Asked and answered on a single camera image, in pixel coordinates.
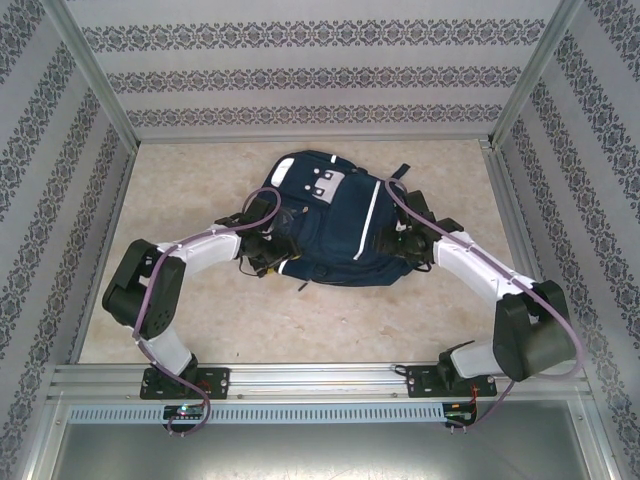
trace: backpack strap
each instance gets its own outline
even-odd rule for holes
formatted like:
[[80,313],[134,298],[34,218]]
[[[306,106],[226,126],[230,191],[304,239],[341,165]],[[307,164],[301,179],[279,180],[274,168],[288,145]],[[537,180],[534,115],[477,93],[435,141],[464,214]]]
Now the backpack strap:
[[404,174],[409,171],[410,168],[411,168],[410,165],[407,165],[406,163],[403,163],[402,165],[400,165],[400,168],[398,168],[398,170],[396,170],[394,172],[394,174],[391,175],[391,178],[395,178],[396,180],[400,180],[404,176]]

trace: floor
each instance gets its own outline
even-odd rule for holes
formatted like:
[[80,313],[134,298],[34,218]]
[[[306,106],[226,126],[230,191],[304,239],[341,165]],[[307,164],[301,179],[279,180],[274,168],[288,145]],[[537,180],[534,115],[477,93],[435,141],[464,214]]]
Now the floor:
[[[142,145],[100,296],[128,245],[184,238],[240,209],[282,156],[336,153],[386,178],[403,162],[437,218],[452,217],[486,250],[512,264],[476,141],[300,142]],[[173,324],[200,362],[432,361],[446,348],[489,338],[492,309],[447,271],[412,273],[391,287],[311,284],[279,275],[244,276],[219,264],[185,282]],[[83,363],[146,363],[99,302]]]

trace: patterned wallpaper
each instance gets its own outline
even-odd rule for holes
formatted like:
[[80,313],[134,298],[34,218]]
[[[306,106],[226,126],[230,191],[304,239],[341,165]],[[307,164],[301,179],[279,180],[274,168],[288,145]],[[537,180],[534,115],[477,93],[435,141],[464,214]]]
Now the patterned wallpaper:
[[0,479],[21,470],[125,180],[121,143],[37,0],[0,2]]
[[558,4],[494,2],[68,5],[146,140],[488,134]]
[[503,146],[541,270],[562,279],[623,478],[640,478],[640,11],[579,10]]

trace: navy blue backpack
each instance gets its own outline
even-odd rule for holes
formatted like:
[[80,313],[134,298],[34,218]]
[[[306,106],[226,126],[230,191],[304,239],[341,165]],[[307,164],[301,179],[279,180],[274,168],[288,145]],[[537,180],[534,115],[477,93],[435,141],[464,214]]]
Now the navy blue backpack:
[[[394,174],[400,178],[408,165]],[[417,264],[378,253],[374,236],[398,222],[384,181],[337,155],[306,150],[275,164],[265,187],[276,188],[282,206],[274,228],[291,236],[302,255],[278,273],[328,285],[391,285]],[[403,197],[403,192],[394,190]],[[260,194],[274,202],[273,195]]]

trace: gray metal surface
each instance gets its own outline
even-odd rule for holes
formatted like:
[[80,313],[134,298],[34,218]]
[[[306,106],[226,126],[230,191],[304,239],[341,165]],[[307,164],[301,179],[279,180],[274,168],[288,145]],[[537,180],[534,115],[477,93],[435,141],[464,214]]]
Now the gray metal surface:
[[[327,364],[203,364],[202,367],[231,369],[229,396],[224,403],[398,403],[468,401],[462,398],[414,398],[407,395],[404,377],[394,373],[390,363]],[[571,362],[557,365],[546,373],[559,374],[570,369]],[[104,405],[143,403],[140,382],[147,365],[58,365],[47,402],[68,405]],[[510,383],[496,377],[498,392]],[[507,401],[574,400],[590,397],[591,388],[584,375],[562,382],[530,378],[516,384]]]
[[476,431],[439,425],[68,425],[53,478],[584,479],[566,402],[510,402]]

